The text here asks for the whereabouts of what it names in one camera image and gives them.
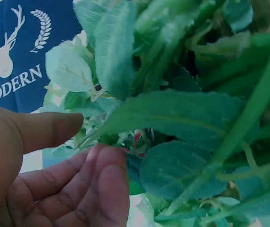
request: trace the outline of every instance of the laurel wreath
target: laurel wreath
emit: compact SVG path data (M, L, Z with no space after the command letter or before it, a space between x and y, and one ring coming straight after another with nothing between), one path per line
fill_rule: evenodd
M31 11L31 14L40 20L40 34L34 43L35 48L30 51L37 53L37 50L44 48L44 45L47 43L49 35L51 34L51 19L46 13L38 9Z

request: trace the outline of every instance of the deer head logo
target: deer head logo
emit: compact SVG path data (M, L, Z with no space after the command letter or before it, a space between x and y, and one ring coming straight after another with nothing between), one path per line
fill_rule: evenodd
M13 46L16 42L16 36L21 28L21 26L24 24L26 17L21 15L21 6L18 5L18 10L11 9L17 16L17 26L15 27L14 32L11 34L11 36L8 38L7 33L4 34L4 41L5 44L0 47L0 77L1 78L7 78L11 75L13 71L13 61L9 55L10 50L12 50Z

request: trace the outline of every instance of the serrated leaf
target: serrated leaf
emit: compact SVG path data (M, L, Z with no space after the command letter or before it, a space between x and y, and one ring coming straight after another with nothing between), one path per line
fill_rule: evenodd
M248 166L243 166L234 171L234 173L243 173L249 171ZM242 202L249 200L252 197L262 194L266 189L270 189L270 179L268 180L268 188L265 188L263 180L258 176L235 180L237 189ZM270 197L262 202L256 202L253 205L243 207L242 210L246 216L251 218L263 217L270 215Z
M136 4L121 1L103 16L94 33L96 74L105 91L120 100L130 96Z
M79 0L73 4L78 21L82 29L86 31L92 47L95 46L94 32L97 24L108 11L107 2L109 3L111 0L103 0L102 4L95 0Z
M151 148L140 168L140 179L147 192L165 199L176 199L197 177L211 154L181 141L162 143ZM211 197L221 193L226 182L211 178L189 199Z
M65 90L80 92L91 89L89 65L75 51L71 42L63 42L45 54L48 78Z
M198 92L201 91L198 83L190 75L185 68L180 65L170 64L166 74L173 75L175 78L172 80L173 88L177 91Z
M129 180L129 194L139 195L145 193L145 189L134 180Z
M240 114L244 102L215 92L154 91L132 97L105 120L90 140L103 133L153 128L166 135L214 150L229 123Z
M86 92L70 91L64 99L64 108L65 109L81 108L89 101L89 99L90 97Z
M224 17L234 33L245 29L253 21L250 0L228 0L224 5Z

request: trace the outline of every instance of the printed logo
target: printed logo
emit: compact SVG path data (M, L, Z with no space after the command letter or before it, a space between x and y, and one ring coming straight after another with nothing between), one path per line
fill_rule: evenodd
M43 49L51 34L51 19L46 13L38 9L31 11L31 14L40 20L40 34L34 43L35 48L30 51L37 53L38 51L36 49Z
M13 9L13 8L11 8L11 10L17 16L17 26L15 27L14 32L10 35L9 38L8 38L7 33L4 34L5 44L2 47L0 47L0 77L1 78L9 77L13 71L13 61L9 55L9 52L14 47L18 31L20 30L20 28L22 27L26 19L26 16L22 16L22 9L20 5L18 5L18 10Z
M11 10L17 16L17 25L15 26L14 32L10 35L9 38L7 33L4 34L5 44L0 47L0 77L4 79L12 76L11 74L13 72L13 60L11 59L9 52L14 47L18 32L26 20L26 17L22 15L22 7L20 5L18 5L18 10L13 8L11 8ZM38 9L31 11L30 13L39 19L40 32L38 38L35 40L34 48L33 46L30 46L28 53L38 53L39 50L44 48L47 40L50 37L52 29L51 19L45 12ZM20 72L19 75L12 76L12 79L9 81L6 80L6 82L0 85L0 99L8 96L11 92L16 92L26 85L37 81L37 79L41 79L42 77L43 73L41 71L40 64L35 64L35 66L29 67L28 70Z

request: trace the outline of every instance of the antlers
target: antlers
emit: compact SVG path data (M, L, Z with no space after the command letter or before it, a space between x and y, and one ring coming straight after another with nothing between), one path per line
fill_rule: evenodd
M17 16L17 26L15 27L14 32L11 34L11 36L7 39L7 33L5 33L5 45L7 45L9 42L11 42L12 40L14 40L17 36L17 33L19 31L19 29L21 28L21 26L23 25L23 23L25 22L26 16L23 16L21 19L21 6L18 5L18 11L16 9L11 8L11 10L16 14Z
M22 13L22 9L21 6L18 5L18 10L11 8L11 10L16 14L17 16L17 26L15 27L14 32L11 34L11 36L9 38L7 38L7 33L5 33L4 39L5 39L5 45L8 45L10 42L12 42L16 36L17 33L19 31L19 29L21 28L21 26L24 24L26 16L21 16Z

